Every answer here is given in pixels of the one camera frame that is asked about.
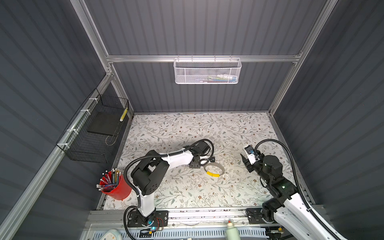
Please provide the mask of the large keyring with yellow grip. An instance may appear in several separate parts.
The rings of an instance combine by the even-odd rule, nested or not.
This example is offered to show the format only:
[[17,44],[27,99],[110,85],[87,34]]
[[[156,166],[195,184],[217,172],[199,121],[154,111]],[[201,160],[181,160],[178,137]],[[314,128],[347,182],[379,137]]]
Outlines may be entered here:
[[207,175],[214,178],[219,178],[226,172],[225,168],[219,163],[209,163],[204,166],[204,170]]

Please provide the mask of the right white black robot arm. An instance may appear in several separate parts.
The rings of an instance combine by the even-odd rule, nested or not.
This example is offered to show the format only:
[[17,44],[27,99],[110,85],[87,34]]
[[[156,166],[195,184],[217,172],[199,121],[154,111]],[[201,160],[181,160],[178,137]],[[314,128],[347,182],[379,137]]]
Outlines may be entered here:
[[279,224],[297,240],[344,240],[306,199],[299,189],[283,176],[282,164],[272,155],[251,152],[242,156],[247,170],[255,172],[261,184],[273,196],[262,204],[259,217],[267,224]]

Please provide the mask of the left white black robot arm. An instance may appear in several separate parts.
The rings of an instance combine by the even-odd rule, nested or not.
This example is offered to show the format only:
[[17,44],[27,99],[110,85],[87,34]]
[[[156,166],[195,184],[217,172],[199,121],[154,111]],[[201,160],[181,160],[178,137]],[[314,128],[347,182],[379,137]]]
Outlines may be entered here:
[[214,158],[214,152],[213,142],[202,139],[172,153],[160,154],[151,150],[126,166],[124,180],[136,193],[136,211],[147,226],[152,225],[156,218],[154,192],[166,173],[180,166],[203,167]]

